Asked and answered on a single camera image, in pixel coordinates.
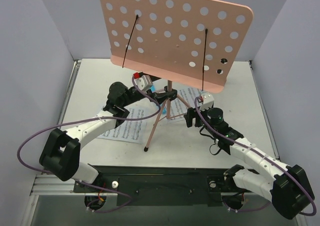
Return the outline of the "pink perforated music stand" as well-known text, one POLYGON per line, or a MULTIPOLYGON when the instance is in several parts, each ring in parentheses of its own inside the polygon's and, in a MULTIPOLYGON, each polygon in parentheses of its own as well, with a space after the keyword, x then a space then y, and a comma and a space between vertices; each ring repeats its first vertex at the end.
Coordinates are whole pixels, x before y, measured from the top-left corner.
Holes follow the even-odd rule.
POLYGON ((221 92, 254 18, 220 0, 99 0, 114 65, 221 92), (223 73, 218 74, 221 59, 223 73))

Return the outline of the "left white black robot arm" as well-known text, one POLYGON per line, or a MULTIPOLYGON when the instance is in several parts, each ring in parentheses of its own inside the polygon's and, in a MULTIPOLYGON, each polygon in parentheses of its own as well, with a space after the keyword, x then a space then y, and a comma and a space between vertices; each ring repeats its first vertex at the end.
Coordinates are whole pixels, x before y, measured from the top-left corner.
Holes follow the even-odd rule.
POLYGON ((125 106, 149 96, 158 104, 166 98, 166 92, 151 90, 140 92, 134 86, 128 88, 121 82, 113 83, 109 88, 105 107, 96 114, 93 121, 82 123, 65 131, 53 130, 40 155, 40 164, 62 181, 74 179, 92 184, 99 176, 97 169, 80 162, 81 149, 105 131, 115 129, 127 118, 129 111, 125 106))

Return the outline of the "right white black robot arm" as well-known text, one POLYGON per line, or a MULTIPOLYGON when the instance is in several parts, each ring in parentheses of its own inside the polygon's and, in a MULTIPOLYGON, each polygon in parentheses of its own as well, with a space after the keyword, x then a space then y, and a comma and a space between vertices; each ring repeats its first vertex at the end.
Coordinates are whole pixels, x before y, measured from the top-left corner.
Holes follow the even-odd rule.
POLYGON ((224 173, 224 180, 230 188, 251 191, 272 203, 284 218, 293 219, 312 205, 317 212, 315 195, 305 170, 299 165, 289 166, 267 155, 250 143, 240 132, 224 121, 220 108, 188 108, 184 116, 187 127, 205 129, 217 140, 220 150, 238 158, 252 169, 235 165, 224 173))

